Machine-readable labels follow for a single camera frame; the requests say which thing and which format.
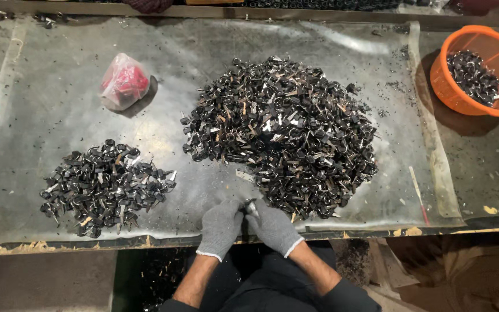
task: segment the gray work glove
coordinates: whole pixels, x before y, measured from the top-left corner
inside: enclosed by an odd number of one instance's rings
[[[239,207],[239,201],[227,199],[204,214],[197,254],[212,256],[222,262],[240,232],[244,215],[238,211]]]
[[[303,237],[280,209],[269,207],[263,199],[256,200],[255,206],[259,216],[247,214],[249,225],[265,245],[287,258]]]

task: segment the black sleeve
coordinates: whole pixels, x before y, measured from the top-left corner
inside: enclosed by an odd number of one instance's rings
[[[184,302],[169,299],[159,307],[159,312],[199,312],[199,309],[191,307]]]
[[[340,280],[328,294],[322,297],[325,312],[380,312],[382,309],[367,292],[346,279]]]

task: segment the forearm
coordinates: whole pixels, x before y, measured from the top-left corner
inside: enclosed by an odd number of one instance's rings
[[[199,308],[205,287],[217,265],[217,258],[197,255],[172,298],[191,307]]]
[[[298,244],[288,256],[309,276],[320,296],[326,295],[342,277],[321,260],[305,241]]]

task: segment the workbench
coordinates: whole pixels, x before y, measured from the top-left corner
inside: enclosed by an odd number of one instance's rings
[[[194,162],[182,152],[181,112],[193,109],[196,89],[222,75],[234,57],[261,62],[270,55],[357,83],[363,89],[356,99],[371,107],[368,118],[380,136],[373,140],[380,172],[337,210],[340,218],[296,221],[306,239],[499,231],[499,118],[459,115],[429,91],[430,65],[449,32],[421,32],[416,22],[123,17],[81,17],[53,29],[24,17],[0,22],[4,28],[0,254],[196,245],[206,210],[232,196],[261,195],[236,176],[243,165]],[[98,87],[119,52],[154,78],[149,96],[117,114],[103,108]],[[177,170],[177,187],[149,213],[138,211],[139,228],[78,237],[72,216],[57,227],[39,212],[39,191],[64,156],[107,138]]]

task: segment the plastic bag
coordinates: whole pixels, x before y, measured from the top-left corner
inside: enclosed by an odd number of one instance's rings
[[[110,110],[125,110],[144,97],[148,90],[149,78],[142,65],[119,53],[101,81],[101,103]]]

